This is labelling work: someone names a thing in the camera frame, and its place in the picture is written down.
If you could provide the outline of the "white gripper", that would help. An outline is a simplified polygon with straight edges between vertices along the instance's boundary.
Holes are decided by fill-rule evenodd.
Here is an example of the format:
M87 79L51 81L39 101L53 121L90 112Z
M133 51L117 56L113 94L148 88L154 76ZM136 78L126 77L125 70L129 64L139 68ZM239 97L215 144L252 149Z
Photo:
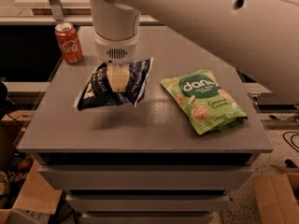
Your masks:
M93 32L97 57L104 63L111 63L107 66L107 79L114 92L125 92L129 82L129 66L137 54L139 34L124 40L113 41L103 38Z

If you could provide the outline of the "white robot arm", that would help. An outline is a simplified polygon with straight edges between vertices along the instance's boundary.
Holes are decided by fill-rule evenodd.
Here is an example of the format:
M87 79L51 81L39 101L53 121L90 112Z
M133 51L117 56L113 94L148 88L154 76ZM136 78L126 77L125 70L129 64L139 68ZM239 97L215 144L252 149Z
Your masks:
M299 104L299 0L110 0L134 7Z

